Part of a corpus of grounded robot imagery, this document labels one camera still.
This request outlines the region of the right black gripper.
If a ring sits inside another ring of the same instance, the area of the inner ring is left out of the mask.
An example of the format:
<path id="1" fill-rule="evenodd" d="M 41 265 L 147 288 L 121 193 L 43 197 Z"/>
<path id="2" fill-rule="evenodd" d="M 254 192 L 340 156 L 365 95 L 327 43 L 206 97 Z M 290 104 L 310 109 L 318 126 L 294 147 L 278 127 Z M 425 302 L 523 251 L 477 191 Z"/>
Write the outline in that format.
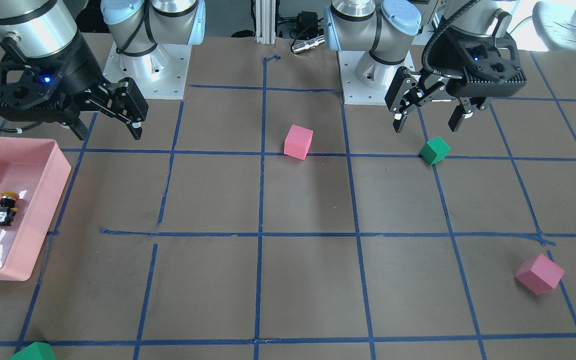
<path id="1" fill-rule="evenodd" d="M 80 112 L 98 111 L 121 121 L 135 141 L 149 105 L 137 82 L 124 77 L 109 83 L 83 35 L 75 35 L 62 50 L 28 57 L 19 41 L 6 36 L 0 61 L 0 116 L 11 122 L 60 122 L 84 141 L 89 128 Z"/>

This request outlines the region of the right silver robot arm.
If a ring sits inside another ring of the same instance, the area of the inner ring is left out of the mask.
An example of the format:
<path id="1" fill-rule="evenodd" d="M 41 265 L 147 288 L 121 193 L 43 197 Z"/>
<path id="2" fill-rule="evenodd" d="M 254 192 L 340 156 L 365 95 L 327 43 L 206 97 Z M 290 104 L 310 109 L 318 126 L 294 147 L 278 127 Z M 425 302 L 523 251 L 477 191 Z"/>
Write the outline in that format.
<path id="1" fill-rule="evenodd" d="M 112 79 L 62 0 L 0 0 L 0 117 L 23 127 L 44 123 L 89 133 L 82 112 L 119 120 L 142 137 L 148 99 L 180 99 L 187 68 L 181 64 L 205 36 L 203 0 L 103 0 L 103 22 L 113 37 Z"/>

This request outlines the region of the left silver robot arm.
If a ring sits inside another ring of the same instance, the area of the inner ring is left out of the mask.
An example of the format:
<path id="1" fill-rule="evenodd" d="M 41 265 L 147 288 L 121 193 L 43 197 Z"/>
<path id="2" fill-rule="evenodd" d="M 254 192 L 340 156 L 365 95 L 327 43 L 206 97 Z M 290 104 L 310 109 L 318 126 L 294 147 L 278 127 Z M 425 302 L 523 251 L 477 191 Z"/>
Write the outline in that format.
<path id="1" fill-rule="evenodd" d="M 457 100 L 448 121 L 456 132 L 490 101 L 526 86 L 516 41 L 508 31 L 509 0 L 448 0 L 438 27 L 423 48 L 421 69 L 404 65 L 422 28 L 417 1 L 333 0 L 324 16 L 326 43 L 334 51 L 362 51 L 357 76 L 385 90 L 393 128 L 402 132 L 415 109 Z"/>

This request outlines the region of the green cube near left arm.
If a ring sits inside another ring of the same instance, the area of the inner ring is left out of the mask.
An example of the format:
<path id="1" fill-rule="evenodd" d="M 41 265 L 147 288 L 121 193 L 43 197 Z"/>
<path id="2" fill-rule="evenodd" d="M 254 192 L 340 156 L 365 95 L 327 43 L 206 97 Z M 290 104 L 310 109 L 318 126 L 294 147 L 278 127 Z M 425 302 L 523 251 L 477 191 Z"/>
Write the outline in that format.
<path id="1" fill-rule="evenodd" d="M 437 136 L 423 144 L 419 155 L 429 166 L 434 166 L 441 162 L 450 152 L 450 145 L 443 137 Z"/>

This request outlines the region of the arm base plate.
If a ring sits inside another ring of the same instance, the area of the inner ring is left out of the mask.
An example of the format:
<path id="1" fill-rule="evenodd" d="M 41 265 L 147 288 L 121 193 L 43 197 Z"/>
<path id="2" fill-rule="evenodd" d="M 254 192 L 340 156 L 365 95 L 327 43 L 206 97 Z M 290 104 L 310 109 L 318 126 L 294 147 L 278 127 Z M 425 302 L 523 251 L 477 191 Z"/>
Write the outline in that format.
<path id="1" fill-rule="evenodd" d="M 158 44 L 149 54 L 119 54 L 112 44 L 103 75 L 112 83 L 130 77 L 146 100 L 182 100 L 192 45 Z"/>
<path id="2" fill-rule="evenodd" d="M 387 90 L 398 68 L 415 71 L 410 52 L 402 63 L 394 65 L 378 62 L 368 51 L 339 51 L 337 55 L 346 105 L 384 106 Z"/>

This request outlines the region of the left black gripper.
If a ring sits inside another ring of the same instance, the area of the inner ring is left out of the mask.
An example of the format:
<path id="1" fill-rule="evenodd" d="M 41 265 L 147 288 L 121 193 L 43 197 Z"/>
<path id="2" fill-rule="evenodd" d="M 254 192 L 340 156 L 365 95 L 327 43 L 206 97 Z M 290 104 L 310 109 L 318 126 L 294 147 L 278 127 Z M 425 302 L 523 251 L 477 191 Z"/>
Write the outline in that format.
<path id="1" fill-rule="evenodd" d="M 516 41 L 509 33 L 500 38 L 477 37 L 448 28 L 438 38 L 438 61 L 438 68 L 458 78 L 448 80 L 425 70 L 411 71 L 407 66 L 395 71 L 385 103 L 393 113 L 396 133 L 402 132 L 415 109 L 455 98 L 459 104 L 448 127 L 457 132 L 464 120 L 490 107 L 488 97 L 510 97 L 527 84 Z"/>

